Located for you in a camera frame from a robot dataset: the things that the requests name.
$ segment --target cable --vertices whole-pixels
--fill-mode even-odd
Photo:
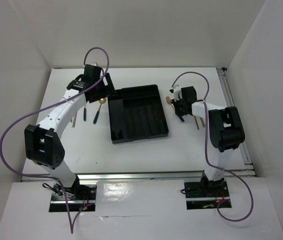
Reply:
[[[77,98],[78,96],[80,96],[80,95],[82,95],[82,94],[85,94],[85,93],[88,92],[89,90],[93,89],[94,87],[96,87],[96,86],[103,80],[103,78],[104,78],[105,75],[107,74],[108,69],[109,69],[109,66],[110,66],[110,58],[109,58],[107,52],[106,52],[103,48],[101,48],[101,47],[93,47],[93,48],[89,49],[88,52],[86,53],[84,62],[86,62],[86,58],[87,58],[88,54],[89,54],[91,51],[93,51],[93,50],[101,50],[101,51],[105,54],[106,59],[107,59],[107,65],[106,65],[105,72],[104,72],[104,74],[100,77],[100,79],[99,79],[97,82],[95,82],[93,85],[91,85],[89,88],[85,89],[84,91],[82,91],[82,92],[80,92],[80,93],[78,93],[78,94],[76,94],[76,95],[74,95],[74,96],[72,96],[72,97],[70,97],[70,98],[68,98],[68,99],[66,99],[66,100],[63,100],[63,101],[54,103],[54,104],[52,104],[52,105],[49,105],[49,106],[44,107],[44,108],[42,108],[42,109],[39,109],[39,110],[37,110],[37,111],[33,111],[33,112],[31,112],[31,113],[28,113],[28,114],[26,114],[26,115],[24,115],[24,116],[18,118],[16,121],[14,121],[12,124],[10,124],[10,125],[7,127],[7,129],[3,132],[2,136],[0,137],[0,158],[1,158],[2,163],[6,166],[6,168],[8,168],[8,169],[9,169],[10,171],[12,171],[14,174],[20,175],[20,176],[22,176],[22,177],[41,178],[41,179],[52,179],[52,180],[55,180],[55,181],[57,181],[57,182],[59,183],[59,185],[61,186],[61,189],[62,189],[62,191],[63,191],[63,195],[64,195],[64,197],[65,197],[66,209],[67,209],[67,215],[68,215],[68,220],[69,220],[69,225],[70,225],[70,232],[71,232],[71,234],[74,233],[74,223],[75,223],[75,220],[76,220],[76,218],[78,217],[78,215],[81,213],[82,210],[80,210],[80,211],[76,214],[76,216],[75,216],[75,218],[74,218],[74,220],[73,220],[73,222],[72,222],[71,213],[70,213],[70,207],[69,207],[69,204],[68,204],[67,194],[66,194],[66,190],[65,190],[65,187],[64,187],[63,183],[62,183],[58,178],[53,177],[53,176],[40,175],[40,174],[39,174],[39,175],[37,175],[37,174],[25,174],[25,173],[22,173],[22,172],[20,172],[20,171],[17,171],[17,170],[15,170],[15,169],[13,169],[13,168],[7,163],[7,161],[6,161],[5,157],[4,157],[4,154],[3,154],[3,143],[4,143],[4,139],[5,139],[5,136],[7,135],[7,133],[11,130],[12,127],[14,127],[14,126],[15,126],[17,123],[19,123],[20,121],[22,121],[22,120],[24,120],[24,119],[26,119],[26,118],[28,118],[28,117],[30,117],[30,116],[32,116],[32,115],[38,114],[38,113],[40,113],[40,112],[43,112],[43,111],[45,111],[45,110],[47,110],[47,109],[51,109],[51,108],[54,108],[54,107],[56,107],[56,106],[58,106],[58,105],[64,104],[64,103],[66,103],[67,101],[73,100],[73,99]]]
[[[171,85],[171,87],[174,87],[174,85],[175,85],[175,83],[177,82],[177,80],[178,80],[181,76],[183,76],[183,75],[185,75],[185,74],[196,74],[196,75],[199,75],[199,76],[203,77],[203,78],[205,79],[206,83],[207,83],[207,92],[206,92],[205,97],[203,98],[203,101],[202,101],[203,104],[204,104],[204,108],[205,108],[205,123],[206,123],[206,127],[205,127],[205,159],[206,159],[206,163],[207,163],[210,167],[212,167],[212,168],[214,168],[214,169],[222,170],[222,171],[224,171],[224,172],[226,172],[226,173],[229,173],[229,174],[235,176],[236,178],[238,178],[238,179],[239,179],[240,181],[242,181],[242,183],[246,186],[246,188],[247,188],[247,190],[248,190],[248,192],[249,192],[249,195],[250,195],[251,206],[250,206],[250,210],[249,210],[249,212],[247,213],[246,216],[244,216],[244,217],[242,217],[242,218],[240,218],[240,219],[230,219],[230,218],[224,216],[224,215],[221,213],[219,207],[220,207],[220,205],[221,205],[223,202],[225,202],[225,201],[227,201],[227,200],[220,201],[220,202],[218,203],[218,205],[217,205],[217,212],[219,213],[219,215],[220,215],[223,219],[226,219],[227,221],[230,221],[230,222],[241,222],[241,221],[247,219],[247,218],[252,214],[252,211],[253,211],[253,209],[254,209],[254,197],[253,197],[252,191],[251,191],[250,187],[248,186],[248,184],[247,184],[240,176],[238,176],[237,174],[235,174],[234,172],[232,172],[232,171],[230,171],[230,170],[224,169],[224,168],[219,167],[219,166],[215,166],[215,165],[211,164],[210,161],[208,160],[208,129],[209,129],[209,121],[208,121],[208,108],[207,108],[207,104],[206,104],[206,98],[207,98],[207,95],[208,95],[208,93],[209,93],[209,91],[210,91],[210,83],[208,82],[208,79],[207,79],[204,75],[200,74],[199,72],[196,72],[196,71],[187,71],[187,72],[184,72],[184,73],[182,73],[181,75],[179,75],[179,76],[176,78],[176,80],[173,82],[173,84]]]

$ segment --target white table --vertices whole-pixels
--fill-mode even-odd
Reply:
[[[83,71],[83,69],[53,69],[41,107],[60,101],[69,82]],[[168,137],[112,144],[108,104],[105,103],[101,107],[96,125],[93,124],[93,119],[99,103],[87,104],[87,121],[84,122],[83,109],[81,109],[77,114],[76,127],[71,128],[69,124],[61,138],[65,148],[64,160],[69,168],[77,174],[204,170],[206,166],[205,129],[199,121],[200,130],[197,130],[192,116],[186,116],[185,122],[181,122],[165,100],[166,96],[173,96],[169,90],[175,78],[186,71],[195,71],[205,75],[210,82],[207,101],[226,106],[221,83],[214,67],[111,68],[109,73],[116,89],[158,85],[169,128]],[[184,75],[178,83],[182,87],[194,86],[199,99],[204,97],[207,90],[205,80],[195,74]],[[47,110],[40,113],[38,122],[49,112]],[[213,158],[214,154],[215,149],[209,146],[209,157]],[[245,169],[239,149],[233,154],[228,169]],[[44,169],[30,160],[26,160],[23,172],[27,174],[46,173]]]
[[[0,222],[0,240],[283,240],[283,231],[265,179],[245,178],[254,210],[242,222],[223,220],[216,209],[187,210],[182,180],[102,182],[96,211],[81,213],[71,235],[65,212],[49,213],[51,191],[41,182],[13,183]],[[250,209],[247,189],[228,178],[229,218]]]

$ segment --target black handle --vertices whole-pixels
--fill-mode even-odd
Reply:
[[[83,120],[86,122],[87,115],[86,115],[86,107],[83,108]]]
[[[96,124],[97,123],[97,119],[98,119],[98,116],[100,115],[100,111],[97,111],[96,112],[96,116],[95,116],[95,118],[93,119],[93,124]]]

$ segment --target black and white robotic arm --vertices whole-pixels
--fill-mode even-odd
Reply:
[[[171,102],[175,108],[175,114],[182,118],[184,115],[193,115],[205,118],[205,106],[203,100],[197,99],[197,93],[193,86],[180,88],[174,86],[170,92],[174,94]],[[241,118],[236,107],[217,106],[206,102],[208,110],[209,137],[216,148],[215,157],[210,163],[214,166],[226,169],[235,149],[245,140],[245,132]],[[201,183],[204,191],[209,192],[223,185],[225,172],[223,170],[206,166]]]
[[[68,123],[87,102],[93,103],[116,93],[109,73],[105,75],[107,85],[101,81],[85,94],[68,99],[96,83],[101,77],[101,72],[100,67],[87,64],[84,74],[79,75],[67,86],[61,99],[66,102],[56,106],[37,125],[28,125],[24,131],[27,158],[41,165],[52,177],[59,179],[67,194],[75,197],[88,190],[85,189],[86,186],[80,185],[78,176],[65,163],[65,150],[60,139]]]

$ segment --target purple cord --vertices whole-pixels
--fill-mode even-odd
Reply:
[[[246,216],[244,216],[244,217],[242,217],[242,218],[240,218],[240,219],[230,219],[230,218],[228,218],[228,217],[225,217],[225,216],[221,213],[221,211],[220,211],[220,205],[221,205],[222,203],[224,203],[225,201],[227,201],[227,200],[224,200],[224,201],[221,201],[221,202],[218,203],[218,205],[217,205],[217,212],[219,213],[219,215],[220,215],[223,219],[226,219],[227,221],[230,221],[230,222],[241,222],[241,221],[247,219],[247,218],[252,214],[252,211],[253,211],[253,208],[254,208],[254,198],[253,198],[252,191],[251,191],[250,187],[248,186],[248,184],[247,184],[240,176],[238,176],[237,174],[233,173],[232,171],[226,170],[226,169],[221,168],[221,167],[219,167],[219,166],[212,165],[212,164],[210,163],[210,161],[208,160],[208,128],[209,128],[209,121],[208,121],[208,109],[207,109],[207,104],[206,104],[206,97],[207,97],[207,95],[208,95],[208,93],[209,93],[209,91],[210,91],[210,83],[208,82],[208,79],[207,79],[204,75],[200,74],[199,72],[187,71],[187,72],[184,72],[184,73],[182,73],[181,75],[179,75],[179,76],[176,78],[176,80],[173,82],[173,84],[172,84],[171,87],[173,87],[173,86],[175,85],[175,83],[177,82],[177,80],[178,80],[181,76],[183,76],[183,75],[185,75],[185,74],[197,74],[197,75],[203,77],[203,78],[206,80],[206,83],[207,83],[207,92],[206,92],[205,97],[203,98],[203,104],[204,104],[204,107],[205,107],[205,123],[206,123],[206,128],[205,128],[205,159],[206,159],[206,163],[207,163],[210,167],[212,167],[212,168],[215,168],[215,169],[218,169],[218,170],[222,170],[222,171],[224,171],[224,172],[227,172],[227,173],[229,173],[229,174],[235,176],[235,177],[238,178],[239,180],[241,180],[241,181],[243,182],[243,184],[245,184],[246,188],[248,189],[249,195],[250,195],[251,207],[250,207],[250,210],[249,210],[249,212],[248,212],[248,214],[247,214]]]
[[[22,176],[22,177],[53,179],[53,180],[56,180],[56,181],[60,184],[61,189],[62,189],[62,191],[63,191],[63,195],[64,195],[64,197],[65,197],[66,209],[67,209],[67,215],[68,215],[68,219],[69,219],[69,225],[70,225],[70,232],[71,232],[71,234],[74,233],[75,220],[76,220],[76,218],[79,216],[79,214],[81,213],[81,211],[82,211],[83,209],[79,210],[79,212],[76,214],[76,216],[75,216],[75,218],[74,218],[74,220],[73,220],[73,222],[72,222],[71,213],[70,213],[70,207],[69,207],[68,199],[67,199],[67,194],[66,194],[66,190],[65,190],[65,187],[64,187],[64,185],[62,184],[62,182],[59,181],[58,178],[53,177],[53,176],[40,175],[40,174],[39,174],[39,175],[38,175],[38,174],[25,174],[25,173],[22,173],[22,172],[20,172],[20,171],[17,171],[17,170],[15,170],[15,169],[13,169],[11,166],[9,166],[9,164],[7,163],[7,161],[6,161],[5,157],[4,157],[4,154],[3,154],[3,142],[4,142],[4,138],[5,138],[6,134],[9,132],[9,130],[10,130],[13,126],[15,126],[17,123],[19,123],[21,120],[24,120],[25,118],[28,118],[28,117],[30,117],[30,116],[32,116],[32,115],[35,115],[35,114],[38,114],[38,113],[40,113],[40,112],[43,112],[43,111],[45,111],[45,110],[47,110],[47,109],[54,108],[54,107],[56,107],[56,106],[58,106],[58,105],[61,105],[61,104],[63,104],[63,103],[66,103],[67,101],[73,100],[73,99],[77,98],[78,96],[80,96],[80,95],[82,95],[82,94],[88,92],[89,90],[93,89],[95,86],[97,86],[97,85],[103,80],[103,78],[104,78],[105,75],[107,74],[108,69],[109,69],[109,66],[110,66],[110,58],[109,58],[107,52],[106,52],[103,48],[97,46],[97,47],[93,47],[93,48],[91,48],[91,49],[88,50],[88,52],[87,52],[86,55],[85,55],[84,63],[86,62],[86,58],[87,58],[88,54],[89,54],[91,51],[93,51],[93,50],[101,50],[101,51],[103,51],[103,53],[105,54],[105,56],[106,56],[106,58],[107,58],[107,65],[106,65],[105,72],[103,73],[103,75],[100,77],[100,79],[99,79],[97,82],[95,82],[92,86],[90,86],[90,87],[87,88],[86,90],[84,90],[84,91],[82,91],[82,92],[80,92],[80,93],[78,93],[78,94],[76,94],[76,95],[74,95],[74,96],[68,98],[67,100],[63,100],[63,101],[57,102],[57,103],[55,103],[55,104],[52,104],[52,105],[47,106],[47,107],[44,107],[44,108],[39,109],[39,110],[37,110],[37,111],[33,111],[33,112],[31,112],[31,113],[28,113],[28,114],[26,114],[26,115],[24,115],[24,116],[18,118],[18,119],[17,119],[16,121],[14,121],[11,125],[9,125],[9,127],[7,127],[7,129],[3,132],[3,134],[2,134],[2,136],[1,136],[1,138],[0,138],[0,158],[1,158],[1,161],[3,162],[3,164],[4,164],[10,171],[12,171],[14,174],[20,175],[20,176]]]

